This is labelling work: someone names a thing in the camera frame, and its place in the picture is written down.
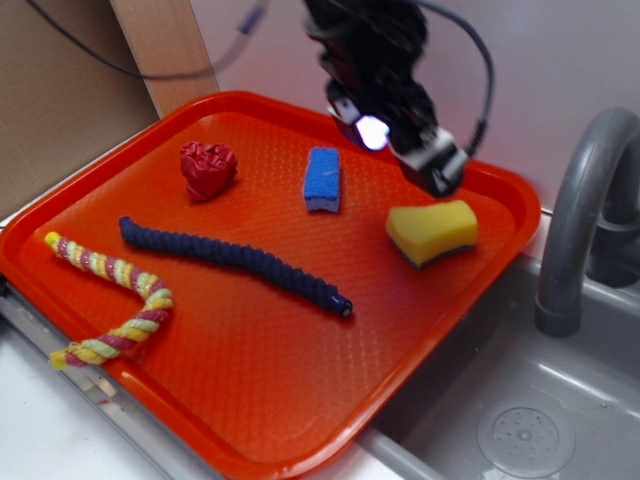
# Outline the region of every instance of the orange tray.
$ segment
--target orange tray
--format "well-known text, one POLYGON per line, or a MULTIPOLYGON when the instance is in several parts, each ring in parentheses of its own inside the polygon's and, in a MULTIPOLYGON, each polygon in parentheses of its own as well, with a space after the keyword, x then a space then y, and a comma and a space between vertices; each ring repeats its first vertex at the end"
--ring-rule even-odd
POLYGON ((56 258, 55 230, 156 273, 175 309, 108 373, 214 469, 294 477, 341 452, 456 325, 536 231, 540 204, 519 177, 477 161, 455 198, 476 212, 468 252, 416 270, 385 232, 389 208, 435 200, 389 153, 369 154, 326 116, 247 93, 178 110, 57 188, 0 235, 0 271, 69 338, 95 338, 137 312, 123 288, 56 258), (190 203, 179 150, 224 143, 235 183, 190 203), (335 147, 338 214, 309 213, 311 148, 335 147), (347 320, 252 274, 127 246, 118 219, 251 244, 338 286, 347 320))

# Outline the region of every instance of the yellow sponge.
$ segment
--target yellow sponge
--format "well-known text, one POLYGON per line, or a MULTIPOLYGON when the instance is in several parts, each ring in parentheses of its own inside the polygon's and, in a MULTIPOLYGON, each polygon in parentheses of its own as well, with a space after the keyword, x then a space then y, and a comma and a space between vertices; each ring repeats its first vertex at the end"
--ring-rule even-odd
POLYGON ((394 207, 387 233, 417 268, 440 257, 468 250, 478 241, 478 219, 463 200, 428 207, 394 207))

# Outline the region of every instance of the red heart-shaped toy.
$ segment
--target red heart-shaped toy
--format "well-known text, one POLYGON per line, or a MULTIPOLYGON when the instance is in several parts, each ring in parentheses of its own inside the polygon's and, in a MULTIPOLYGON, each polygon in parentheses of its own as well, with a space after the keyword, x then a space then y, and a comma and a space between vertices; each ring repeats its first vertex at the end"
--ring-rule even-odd
POLYGON ((226 145, 189 142, 180 149, 180 169, 194 202, 213 198, 233 182, 238 159, 226 145))

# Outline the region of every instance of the blue sponge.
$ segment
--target blue sponge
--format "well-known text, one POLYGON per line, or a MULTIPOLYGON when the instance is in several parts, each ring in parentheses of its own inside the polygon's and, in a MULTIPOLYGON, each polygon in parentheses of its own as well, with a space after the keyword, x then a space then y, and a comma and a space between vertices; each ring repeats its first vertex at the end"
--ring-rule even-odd
POLYGON ((304 180, 308 210, 337 212, 340 206, 340 156, 335 148, 313 148, 304 180))

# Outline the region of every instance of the rope toy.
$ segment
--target rope toy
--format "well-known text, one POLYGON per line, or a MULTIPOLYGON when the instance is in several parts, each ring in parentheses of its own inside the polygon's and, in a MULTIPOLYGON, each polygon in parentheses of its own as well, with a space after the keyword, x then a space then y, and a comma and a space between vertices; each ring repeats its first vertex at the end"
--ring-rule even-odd
POLYGON ((167 310, 173 307, 171 291, 157 276, 124 260, 77 245, 56 232, 48 233, 45 242, 74 267, 133 290, 145 301, 144 308, 120 328, 96 339, 72 342, 64 350, 53 352, 49 359, 55 370, 100 365, 145 341, 169 317, 167 310))
POLYGON ((274 255, 250 245, 152 230, 137 225, 129 217, 120 219, 120 233, 125 242, 138 248, 184 255, 218 265, 242 267, 326 310, 337 312, 342 317, 348 317, 353 311, 353 304, 340 295, 334 285, 315 278, 300 268, 293 268, 274 255))

